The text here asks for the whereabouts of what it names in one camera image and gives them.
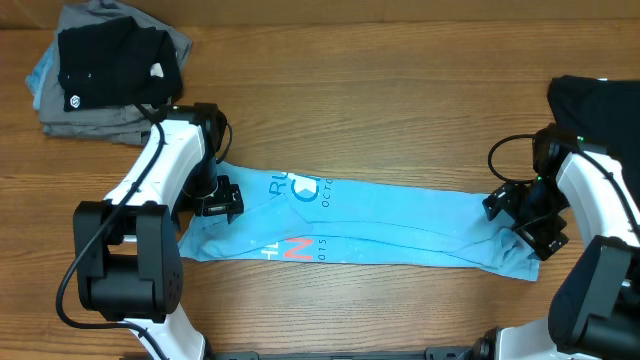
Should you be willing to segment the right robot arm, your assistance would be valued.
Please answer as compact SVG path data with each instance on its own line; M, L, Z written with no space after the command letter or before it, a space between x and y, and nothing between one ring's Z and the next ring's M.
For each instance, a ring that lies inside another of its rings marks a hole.
M506 179L483 201L501 213L542 260L568 238L561 214L573 211L584 252L548 315L495 328L469 359L636 359L639 356L639 210L606 147L550 124L529 135L533 180Z

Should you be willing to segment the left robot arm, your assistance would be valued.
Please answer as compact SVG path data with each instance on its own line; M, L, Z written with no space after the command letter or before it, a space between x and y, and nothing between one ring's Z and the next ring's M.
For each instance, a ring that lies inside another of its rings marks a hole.
M56 294L56 312L70 280L79 300L103 317L101 329L127 329L152 359L211 359L208 339L189 321L180 299L183 266L178 214L225 216L244 211L241 190L217 171L232 128L212 103L165 105L142 114L148 142L126 177L101 201L81 202L73 215L75 259Z

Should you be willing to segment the light blue t-shirt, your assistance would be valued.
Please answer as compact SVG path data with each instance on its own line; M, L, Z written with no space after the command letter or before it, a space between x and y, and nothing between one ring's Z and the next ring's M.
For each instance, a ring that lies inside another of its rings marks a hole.
M486 218L481 194L228 163L218 170L239 185L245 210L233 221L193 217L179 242L185 258L478 268L538 278L538 257L508 216Z

